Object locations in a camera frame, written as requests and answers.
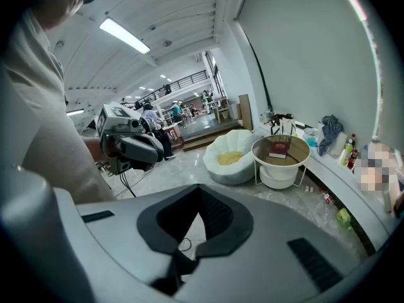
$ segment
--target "floor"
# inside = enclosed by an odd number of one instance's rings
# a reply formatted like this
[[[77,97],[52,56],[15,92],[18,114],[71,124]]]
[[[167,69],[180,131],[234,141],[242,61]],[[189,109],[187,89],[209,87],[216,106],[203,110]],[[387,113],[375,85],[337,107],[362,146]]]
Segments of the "floor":
[[[347,230],[339,226],[336,219],[336,214],[338,213],[336,206],[327,204],[322,194],[318,191],[313,193],[305,192],[306,186],[313,186],[316,190],[315,184],[308,177],[304,178],[301,187],[291,186],[281,191],[270,189],[263,184],[256,186],[254,179],[238,186],[224,186],[216,183],[208,175],[202,160],[205,151],[206,147],[187,152],[177,150],[175,151],[176,157],[174,159],[157,163],[153,170],[147,174],[140,170],[136,172],[134,170],[127,171],[126,176],[129,185],[135,195],[144,196],[173,187],[203,183],[221,186],[239,194],[256,196],[267,201],[280,203],[295,210],[336,238],[357,264],[365,260],[367,254],[356,233],[353,230]],[[119,176],[107,177],[105,174],[103,176],[113,189],[117,199],[133,197],[129,190],[122,185]],[[206,240],[203,222],[199,216],[196,217],[186,237],[190,239],[192,246],[189,250],[184,251],[184,254],[189,258],[194,258],[196,247]],[[184,241],[180,245],[180,249],[188,247],[188,241]]]
[[[188,124],[186,126],[186,128],[184,127],[180,127],[180,131],[181,131],[181,135],[184,138],[187,138],[188,136],[195,134],[197,132],[203,132],[205,129],[209,129],[215,126],[218,126],[219,123],[215,118],[215,114],[214,113],[210,113],[210,114],[201,114],[198,117],[193,117],[192,118],[192,122],[190,124]],[[220,118],[220,124],[224,124],[227,122],[232,122],[233,119],[232,118]]]

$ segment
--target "chair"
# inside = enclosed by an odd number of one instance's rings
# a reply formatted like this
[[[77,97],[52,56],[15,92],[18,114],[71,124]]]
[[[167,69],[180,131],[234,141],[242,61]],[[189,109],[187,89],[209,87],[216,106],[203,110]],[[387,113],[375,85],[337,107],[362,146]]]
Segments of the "chair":
[[[210,177],[221,184],[241,184],[254,177],[253,143],[259,139],[250,130],[231,130],[210,144],[203,163]],[[220,165],[218,157],[230,152],[240,152],[242,157],[230,165]]]

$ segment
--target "red book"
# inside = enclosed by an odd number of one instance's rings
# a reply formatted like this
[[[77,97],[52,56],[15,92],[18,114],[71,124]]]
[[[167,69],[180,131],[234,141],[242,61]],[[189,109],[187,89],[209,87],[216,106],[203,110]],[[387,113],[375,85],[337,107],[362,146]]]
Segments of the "red book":
[[[276,141],[272,143],[272,147],[270,150],[270,157],[285,159],[287,153],[288,153],[288,143],[285,143],[284,141]]]

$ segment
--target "glossy floor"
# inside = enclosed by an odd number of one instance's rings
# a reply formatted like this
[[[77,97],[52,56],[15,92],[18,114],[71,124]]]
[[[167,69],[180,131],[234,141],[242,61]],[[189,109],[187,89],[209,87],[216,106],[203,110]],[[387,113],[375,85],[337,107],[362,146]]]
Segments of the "glossy floor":
[[[233,121],[232,118],[221,118],[220,119],[220,124],[226,123],[226,122],[231,122]],[[187,124],[186,128],[180,127],[180,131],[182,134],[182,137],[187,138],[190,135],[193,135],[195,133],[203,133],[205,130],[217,127],[219,125],[219,122],[215,118],[214,113],[210,114],[201,114],[198,117],[193,117],[192,121]]]
[[[263,184],[256,186],[254,179],[238,186],[224,186],[216,183],[208,175],[202,160],[205,150],[206,148],[187,152],[178,150],[175,153],[176,158],[168,162],[157,163],[153,170],[147,174],[143,171],[130,170],[126,173],[129,185],[135,195],[145,196],[173,187],[203,183],[231,189],[232,192],[246,196],[255,196],[266,201],[280,203],[295,210],[336,238],[357,263],[367,257],[356,233],[339,226],[336,219],[338,213],[336,206],[327,204],[318,191],[305,192],[306,186],[313,186],[315,190],[317,189],[308,177],[304,178],[301,187],[291,186],[283,190],[270,189]],[[133,197],[129,190],[121,184],[118,176],[104,176],[118,199]],[[184,251],[184,254],[193,258],[196,246],[206,240],[203,222],[199,216],[195,219],[186,237],[191,240],[192,246],[189,250]],[[189,243],[186,241],[180,245],[180,248],[185,249],[188,246]]]

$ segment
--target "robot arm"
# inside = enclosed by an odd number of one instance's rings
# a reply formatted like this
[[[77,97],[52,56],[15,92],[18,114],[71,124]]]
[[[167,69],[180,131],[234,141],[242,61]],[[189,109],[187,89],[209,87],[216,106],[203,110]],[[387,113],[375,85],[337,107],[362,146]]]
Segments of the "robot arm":
[[[102,153],[109,159],[104,167],[114,175],[129,169],[147,170],[163,159],[163,146],[153,136],[148,121],[138,119],[129,109],[113,103],[104,105],[98,118],[97,130]],[[114,144],[117,153],[107,156],[107,145]]]

